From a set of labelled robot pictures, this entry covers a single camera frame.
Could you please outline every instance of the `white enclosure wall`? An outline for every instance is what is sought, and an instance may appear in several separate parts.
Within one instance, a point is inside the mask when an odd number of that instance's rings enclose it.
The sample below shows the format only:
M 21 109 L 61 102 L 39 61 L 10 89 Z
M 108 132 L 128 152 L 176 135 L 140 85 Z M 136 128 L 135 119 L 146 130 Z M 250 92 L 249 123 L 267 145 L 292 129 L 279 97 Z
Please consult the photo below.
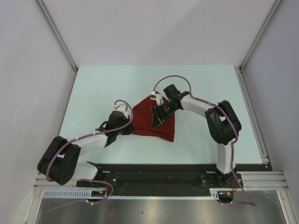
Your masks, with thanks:
M 274 0 L 45 0 L 80 65 L 240 65 Z
M 33 0 L 2 2 L 0 17 L 0 223 L 6 224 L 34 185 L 75 75 Z
M 244 70 L 276 170 L 299 208 L 299 1 L 286 0 Z

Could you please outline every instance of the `red fabric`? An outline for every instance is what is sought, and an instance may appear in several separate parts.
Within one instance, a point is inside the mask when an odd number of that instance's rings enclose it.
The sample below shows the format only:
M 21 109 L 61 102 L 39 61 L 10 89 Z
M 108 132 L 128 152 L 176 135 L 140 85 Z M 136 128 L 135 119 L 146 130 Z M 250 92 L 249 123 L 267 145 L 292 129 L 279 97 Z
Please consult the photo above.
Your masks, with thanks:
M 169 121 L 154 129 L 151 128 L 153 122 L 153 113 L 151 111 L 151 107 L 154 105 L 157 105 L 156 101 L 150 99 L 150 96 L 148 96 L 133 108 L 132 124 L 135 127 L 133 134 L 156 136 L 167 141 L 174 141 L 174 113 L 171 115 L 171 119 Z

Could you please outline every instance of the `purple cable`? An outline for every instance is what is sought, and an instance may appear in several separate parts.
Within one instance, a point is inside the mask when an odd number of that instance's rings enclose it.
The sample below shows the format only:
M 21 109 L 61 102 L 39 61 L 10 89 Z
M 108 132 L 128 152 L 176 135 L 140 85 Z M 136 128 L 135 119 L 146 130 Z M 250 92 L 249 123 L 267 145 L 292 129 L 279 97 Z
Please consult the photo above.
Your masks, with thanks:
M 87 182 L 93 182 L 93 183 L 104 183 L 104 184 L 108 184 L 110 187 L 111 187 L 111 192 L 109 195 L 105 196 L 103 199 L 100 199 L 100 201 L 98 202 L 93 202 L 93 204 L 99 204 L 101 202 L 104 202 L 105 200 L 107 200 L 114 192 L 114 188 L 112 186 L 112 184 L 108 183 L 108 182 L 105 182 L 105 181 L 94 181 L 94 180 L 82 180 L 82 181 L 87 181 Z M 72 201 L 72 202 L 68 202 L 68 203 L 65 203 L 65 204 L 62 204 L 62 205 L 59 205 L 55 208 L 52 208 L 52 209 L 47 209 L 45 210 L 46 212 L 49 212 L 49 211 L 54 211 L 54 210 L 57 210 L 57 209 L 60 209 L 60 208 L 63 208 L 65 206 L 68 206 L 70 204 L 75 204 L 75 203 L 79 203 L 79 202 L 86 202 L 86 200 L 76 200 L 76 201 Z
M 155 85 L 153 91 L 156 90 L 156 87 L 158 86 L 158 84 L 159 84 L 160 82 L 162 82 L 164 79 L 167 79 L 167 78 L 170 78 L 170 77 L 178 77 L 178 78 L 182 78 L 183 80 L 185 80 L 185 81 L 188 83 L 188 85 L 189 85 L 189 94 L 190 94 L 190 96 L 191 96 L 193 99 L 198 100 L 198 101 L 203 102 L 203 103 L 208 104 L 208 105 L 215 106 L 217 109 L 219 109 L 219 110 L 221 111 L 221 113 L 223 114 L 223 116 L 226 118 L 226 120 L 228 121 L 229 125 L 232 127 L 232 129 L 233 129 L 233 131 L 234 131 L 234 134 L 235 134 L 235 141 L 233 141 L 232 144 L 231 144 L 232 154 L 231 154 L 230 168 L 231 168 L 231 170 L 232 170 L 234 179 L 235 179 L 236 182 L 238 183 L 240 189 L 243 191 L 243 193 L 246 195 L 246 197 L 251 201 L 251 202 L 236 201 L 236 202 L 232 202 L 232 203 L 233 203 L 233 204 L 250 204 L 250 205 L 257 206 L 255 200 L 250 196 L 250 194 L 249 194 L 247 191 L 245 191 L 245 189 L 244 189 L 244 188 L 242 187 L 242 185 L 239 183 L 238 178 L 237 178 L 237 176 L 236 176 L 236 174 L 235 174 L 235 171 L 234 171 L 234 167 L 233 167 L 233 163 L 234 163 L 234 155 L 235 155 L 234 144 L 238 141 L 238 132 L 236 131 L 236 129 L 235 129 L 235 127 L 234 127 L 232 121 L 229 119 L 228 115 L 227 115 L 227 114 L 224 112 L 224 110 L 223 110 L 222 108 L 220 108 L 217 104 L 211 103 L 211 102 L 206 101 L 206 100 L 204 100 L 204 99 L 200 99 L 200 98 L 194 97 L 194 96 L 192 95 L 192 90 L 191 90 L 191 84 L 190 84 L 190 82 L 188 81 L 188 79 L 186 79 L 186 78 L 183 77 L 183 76 L 177 76 L 177 75 L 166 76 L 166 77 L 162 78 L 161 80 L 159 80 L 159 81 L 157 82 L 157 84 Z M 232 203 L 222 203 L 221 200 L 219 200 L 219 202 L 220 202 L 221 204 L 232 204 Z
M 114 105 L 116 105 L 117 102 L 123 102 L 125 103 L 129 108 L 130 108 L 130 111 L 131 111 L 131 118 L 130 118 L 130 121 L 128 123 L 126 123 L 125 125 L 121 126 L 121 127 L 118 127 L 118 128 L 115 128 L 115 129 L 111 129 L 111 130 L 107 130 L 107 131 L 103 131 L 103 132 L 98 132 L 98 133 L 95 133 L 95 135 L 99 135 L 99 134 L 105 134 L 105 133 L 109 133 L 109 132 L 114 132 L 114 131 L 118 131 L 118 130 L 121 130 L 123 128 L 125 128 L 126 126 L 128 126 L 131 122 L 132 122 L 132 119 L 133 119 L 133 109 L 132 107 L 124 100 L 122 99 L 118 99 L 115 101 Z M 87 135 L 84 135 L 84 136 L 81 136 L 79 137 L 78 139 L 72 139 L 70 141 L 68 141 L 67 143 L 65 143 L 57 152 L 56 154 L 53 156 L 52 160 L 50 161 L 48 167 L 47 167 L 47 171 L 46 171 L 46 179 L 47 181 L 49 182 L 53 182 L 50 178 L 49 178 L 49 173 L 50 173 L 50 169 L 55 161 L 55 159 L 57 158 L 57 156 L 71 143 L 75 142 L 75 141 L 78 141 L 78 140 L 81 140 L 81 139 L 85 139 L 85 138 L 88 138 L 88 137 L 91 137 L 93 136 L 94 134 L 87 134 Z

